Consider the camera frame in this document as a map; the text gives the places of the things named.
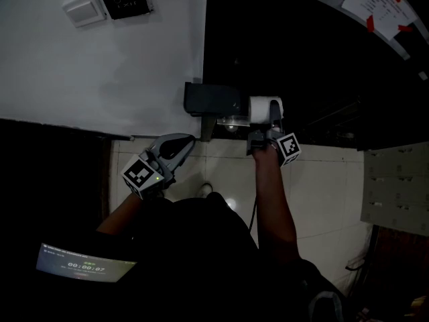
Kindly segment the white toilet paper roll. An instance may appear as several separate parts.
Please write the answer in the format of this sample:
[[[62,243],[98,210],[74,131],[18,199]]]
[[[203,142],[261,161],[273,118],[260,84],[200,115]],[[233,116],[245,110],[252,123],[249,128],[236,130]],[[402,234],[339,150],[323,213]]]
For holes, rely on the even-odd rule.
[[[251,124],[268,124],[270,122],[271,101],[277,101],[281,113],[284,112],[280,97],[250,96],[249,98],[249,122]]]

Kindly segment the grey metal locker cabinet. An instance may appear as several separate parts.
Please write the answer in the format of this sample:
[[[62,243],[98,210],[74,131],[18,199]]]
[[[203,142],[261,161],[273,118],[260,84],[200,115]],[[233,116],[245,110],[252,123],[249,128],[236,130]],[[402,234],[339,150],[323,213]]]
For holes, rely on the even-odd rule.
[[[429,142],[364,152],[361,221],[429,237]]]

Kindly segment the white paper notice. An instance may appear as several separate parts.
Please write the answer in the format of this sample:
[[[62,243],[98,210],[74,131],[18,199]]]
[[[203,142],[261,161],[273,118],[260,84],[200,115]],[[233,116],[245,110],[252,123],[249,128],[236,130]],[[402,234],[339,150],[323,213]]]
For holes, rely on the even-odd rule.
[[[418,18],[405,0],[344,0],[342,8],[363,21],[372,17],[374,30],[388,41]]]

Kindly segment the white wall switch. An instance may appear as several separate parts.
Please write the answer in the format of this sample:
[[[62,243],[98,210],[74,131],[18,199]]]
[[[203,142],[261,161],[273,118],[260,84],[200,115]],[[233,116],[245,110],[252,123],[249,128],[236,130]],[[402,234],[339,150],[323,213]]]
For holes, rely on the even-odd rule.
[[[76,28],[106,20],[99,0],[73,0],[63,4],[62,9]]]

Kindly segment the dark cabinet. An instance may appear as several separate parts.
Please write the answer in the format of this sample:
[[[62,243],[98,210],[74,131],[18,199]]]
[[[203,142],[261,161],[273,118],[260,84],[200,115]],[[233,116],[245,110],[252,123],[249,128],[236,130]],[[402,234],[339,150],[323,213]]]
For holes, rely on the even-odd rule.
[[[109,212],[116,137],[0,119],[0,244],[94,231]]]

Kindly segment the chest-mounted phone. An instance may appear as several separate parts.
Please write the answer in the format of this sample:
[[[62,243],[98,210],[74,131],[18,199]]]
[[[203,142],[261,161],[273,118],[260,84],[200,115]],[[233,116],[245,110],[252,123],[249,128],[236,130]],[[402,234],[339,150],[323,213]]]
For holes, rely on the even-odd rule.
[[[63,250],[41,244],[36,270],[79,280],[93,282],[118,282],[137,263],[112,260]]]

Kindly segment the person's left forearm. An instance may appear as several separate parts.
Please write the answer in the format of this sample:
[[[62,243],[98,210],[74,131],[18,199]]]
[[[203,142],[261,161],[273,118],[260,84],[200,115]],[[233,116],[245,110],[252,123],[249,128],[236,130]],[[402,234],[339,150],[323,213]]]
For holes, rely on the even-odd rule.
[[[98,227],[97,231],[109,235],[123,233],[141,211],[143,201],[131,193]]]

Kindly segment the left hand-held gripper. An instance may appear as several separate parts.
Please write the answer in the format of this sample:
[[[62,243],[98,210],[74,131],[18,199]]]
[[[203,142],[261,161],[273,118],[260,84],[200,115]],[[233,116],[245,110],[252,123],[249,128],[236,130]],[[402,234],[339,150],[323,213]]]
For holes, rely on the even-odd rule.
[[[196,138],[186,133],[160,136],[149,149],[140,155],[133,155],[122,169],[121,176],[125,184],[140,199],[166,190],[175,183],[174,171],[183,165],[195,143]]]

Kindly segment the person's black clothing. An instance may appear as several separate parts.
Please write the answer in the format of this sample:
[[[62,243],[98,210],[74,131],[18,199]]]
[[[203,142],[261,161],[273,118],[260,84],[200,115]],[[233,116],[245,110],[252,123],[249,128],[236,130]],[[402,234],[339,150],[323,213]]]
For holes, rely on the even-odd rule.
[[[181,314],[222,322],[347,322],[342,294],[317,267],[278,264],[218,193],[172,202],[143,201],[128,240],[134,288]]]

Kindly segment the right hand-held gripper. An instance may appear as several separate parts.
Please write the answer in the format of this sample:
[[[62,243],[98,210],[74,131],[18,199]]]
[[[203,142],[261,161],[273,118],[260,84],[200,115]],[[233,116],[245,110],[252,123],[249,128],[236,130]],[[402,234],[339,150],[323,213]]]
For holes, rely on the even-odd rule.
[[[284,134],[281,131],[282,112],[276,100],[270,101],[269,121],[271,129],[265,132],[253,131],[248,135],[246,155],[273,146],[278,153],[278,164],[282,167],[295,161],[301,154],[301,148],[294,133]]]

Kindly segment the dark paper holder box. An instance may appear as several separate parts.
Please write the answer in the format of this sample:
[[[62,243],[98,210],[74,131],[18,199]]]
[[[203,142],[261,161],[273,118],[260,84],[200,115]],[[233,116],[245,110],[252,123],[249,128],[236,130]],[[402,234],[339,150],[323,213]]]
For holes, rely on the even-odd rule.
[[[193,116],[240,115],[243,103],[240,91],[225,85],[185,82],[184,110]]]

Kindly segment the person's right forearm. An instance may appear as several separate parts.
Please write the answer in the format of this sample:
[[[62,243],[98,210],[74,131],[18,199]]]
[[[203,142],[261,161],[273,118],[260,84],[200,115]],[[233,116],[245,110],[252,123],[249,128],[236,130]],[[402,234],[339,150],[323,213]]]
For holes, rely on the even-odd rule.
[[[253,153],[259,249],[285,264],[300,258],[296,227],[284,190],[278,152],[273,145]]]

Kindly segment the black glass door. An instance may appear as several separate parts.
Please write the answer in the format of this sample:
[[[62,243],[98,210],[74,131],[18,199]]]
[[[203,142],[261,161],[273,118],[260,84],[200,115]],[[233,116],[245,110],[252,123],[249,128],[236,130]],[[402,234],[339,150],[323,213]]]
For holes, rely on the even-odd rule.
[[[358,150],[429,142],[429,0],[413,32],[382,39],[317,0],[207,0],[203,83],[279,96],[302,144]]]

